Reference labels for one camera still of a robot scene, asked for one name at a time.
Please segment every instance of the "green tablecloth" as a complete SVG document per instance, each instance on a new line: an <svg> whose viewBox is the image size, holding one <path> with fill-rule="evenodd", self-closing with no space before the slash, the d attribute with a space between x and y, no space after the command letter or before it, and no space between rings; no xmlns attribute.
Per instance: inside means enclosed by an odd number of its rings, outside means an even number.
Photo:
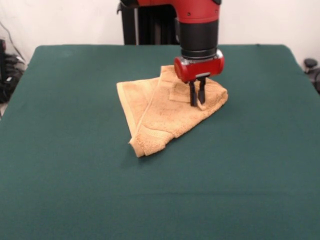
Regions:
<svg viewBox="0 0 320 240"><path fill-rule="evenodd" d="M227 104L137 159L116 83L178 46L41 46L0 122L1 240L319 240L320 98L282 45L223 45Z"/></svg>

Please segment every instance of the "black knob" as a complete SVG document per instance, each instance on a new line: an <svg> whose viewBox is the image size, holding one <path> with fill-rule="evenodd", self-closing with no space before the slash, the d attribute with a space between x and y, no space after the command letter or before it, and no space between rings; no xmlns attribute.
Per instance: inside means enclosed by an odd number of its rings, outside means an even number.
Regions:
<svg viewBox="0 0 320 240"><path fill-rule="evenodd" d="M315 59L307 58L307 59L304 60L304 65L307 68L312 69L312 68L314 68L315 66L318 65L318 62Z"/></svg>

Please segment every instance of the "towel edge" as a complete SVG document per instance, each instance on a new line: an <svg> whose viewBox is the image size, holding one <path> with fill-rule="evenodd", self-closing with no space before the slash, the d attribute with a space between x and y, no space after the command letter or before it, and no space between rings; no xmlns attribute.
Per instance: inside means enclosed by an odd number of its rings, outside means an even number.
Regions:
<svg viewBox="0 0 320 240"><path fill-rule="evenodd" d="M122 109L126 118L126 123L129 127L129 131L130 131L130 135L131 137L133 137L136 133L136 129L137 129L137 125L136 125L136 121L134 118L134 115L131 111L130 105L127 101L127 97L123 88L123 82L119 82L116 84L116 89L118 92L118 97L120 100L120 103L122 105Z"/></svg>

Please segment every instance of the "black cable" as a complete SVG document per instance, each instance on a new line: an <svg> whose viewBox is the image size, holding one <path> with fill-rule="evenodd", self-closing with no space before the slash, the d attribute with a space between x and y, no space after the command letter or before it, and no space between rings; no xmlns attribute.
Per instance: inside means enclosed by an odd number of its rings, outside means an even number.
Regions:
<svg viewBox="0 0 320 240"><path fill-rule="evenodd" d="M14 41L12 40L10 31L4 26L4 24L3 24L1 21L0 21L0 26L8 33L10 42L11 42L14 50L18 53L18 55L20 56L20 58L22 58L24 61L26 61L26 60L24 59L24 57L22 56L22 54L20 53L20 51L16 48L16 46L15 46L15 44L14 44Z"/></svg>

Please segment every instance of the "folded towel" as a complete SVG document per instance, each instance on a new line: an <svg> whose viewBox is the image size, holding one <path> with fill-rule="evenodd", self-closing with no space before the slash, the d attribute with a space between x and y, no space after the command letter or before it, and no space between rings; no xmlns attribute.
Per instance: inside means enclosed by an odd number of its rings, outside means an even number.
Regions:
<svg viewBox="0 0 320 240"><path fill-rule="evenodd" d="M172 65L161 67L160 77L119 82L116 87L131 133L129 143L138 158L163 150L228 100L228 91L208 78L205 103L198 100L198 107L191 106L189 84L177 77ZM195 87L198 92L199 81Z"/></svg>

